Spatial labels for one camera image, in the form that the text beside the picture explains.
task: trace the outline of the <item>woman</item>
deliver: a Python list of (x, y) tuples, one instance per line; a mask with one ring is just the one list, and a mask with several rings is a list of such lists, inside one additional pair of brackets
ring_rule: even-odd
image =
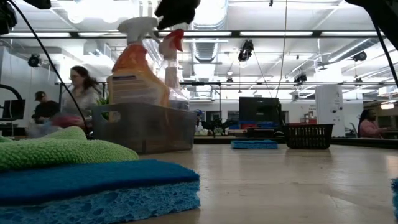
[[(83, 116), (89, 120), (91, 107), (96, 105), (100, 97), (100, 91), (97, 89), (98, 82), (95, 78), (90, 77), (88, 70), (82, 66), (74, 66), (70, 69), (70, 80), (72, 81), (72, 95)], [(80, 115), (71, 96), (66, 93), (62, 99), (62, 112), (67, 114)], [(83, 120), (76, 122), (77, 126), (84, 127)]]
[(388, 128), (379, 128), (375, 123), (376, 113), (373, 110), (363, 110), (359, 118), (358, 137), (359, 138), (382, 138), (381, 134)]

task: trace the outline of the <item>computer monitor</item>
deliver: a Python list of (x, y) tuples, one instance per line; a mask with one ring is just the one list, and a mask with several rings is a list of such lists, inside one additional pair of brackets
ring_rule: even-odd
[(281, 124), (282, 110), (278, 98), (239, 97), (239, 120)]
[(25, 100), (6, 100), (2, 107), (2, 118), (24, 119)]

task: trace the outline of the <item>red shirt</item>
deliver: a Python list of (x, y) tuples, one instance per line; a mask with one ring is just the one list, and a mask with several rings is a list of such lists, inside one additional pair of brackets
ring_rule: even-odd
[(364, 120), (359, 128), (361, 138), (382, 138), (383, 129), (379, 128), (375, 122)]

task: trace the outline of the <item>baseball cap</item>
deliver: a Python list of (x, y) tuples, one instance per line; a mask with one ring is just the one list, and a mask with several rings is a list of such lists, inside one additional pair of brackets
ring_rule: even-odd
[(202, 114), (203, 114), (203, 111), (202, 111), (202, 110), (199, 110), (199, 109), (194, 110), (194, 112), (195, 112), (197, 115), (202, 115)]
[(43, 91), (38, 91), (35, 93), (35, 101), (41, 100), (43, 97), (45, 97), (45, 92)]

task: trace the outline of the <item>chair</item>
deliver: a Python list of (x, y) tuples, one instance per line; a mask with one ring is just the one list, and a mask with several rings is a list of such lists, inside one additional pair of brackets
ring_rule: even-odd
[(358, 132), (356, 131), (355, 125), (353, 123), (350, 123), (350, 125), (352, 125), (352, 127), (353, 127), (355, 137), (358, 138)]

